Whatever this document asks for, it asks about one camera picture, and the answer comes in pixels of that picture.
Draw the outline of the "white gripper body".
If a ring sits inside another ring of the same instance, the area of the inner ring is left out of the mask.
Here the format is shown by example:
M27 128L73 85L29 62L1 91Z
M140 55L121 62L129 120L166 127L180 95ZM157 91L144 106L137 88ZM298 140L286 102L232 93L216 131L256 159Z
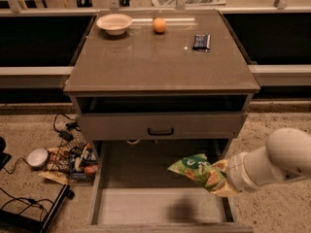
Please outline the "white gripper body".
M255 192L259 189L259 187L247 174L245 167L246 155L246 152L241 152L230 158L226 168L226 178L228 182L239 192Z

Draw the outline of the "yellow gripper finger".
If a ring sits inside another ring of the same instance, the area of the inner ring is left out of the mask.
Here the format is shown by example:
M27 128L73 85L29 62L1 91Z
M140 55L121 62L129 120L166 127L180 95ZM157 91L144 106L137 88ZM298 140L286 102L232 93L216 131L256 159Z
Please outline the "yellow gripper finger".
M225 183L221 188L212 191L212 194L220 197L230 197L239 193L239 190L233 187L230 183Z
M212 164L212 167L218 169L219 171L225 173L228 166L228 159L222 159Z

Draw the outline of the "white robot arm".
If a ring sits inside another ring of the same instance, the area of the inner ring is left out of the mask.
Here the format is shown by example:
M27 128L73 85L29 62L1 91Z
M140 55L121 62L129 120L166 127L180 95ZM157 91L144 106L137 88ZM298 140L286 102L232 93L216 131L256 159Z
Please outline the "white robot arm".
M274 183L293 183L311 177L311 135L295 128L272 132L263 147L224 161L225 180L212 194L229 197L255 192Z

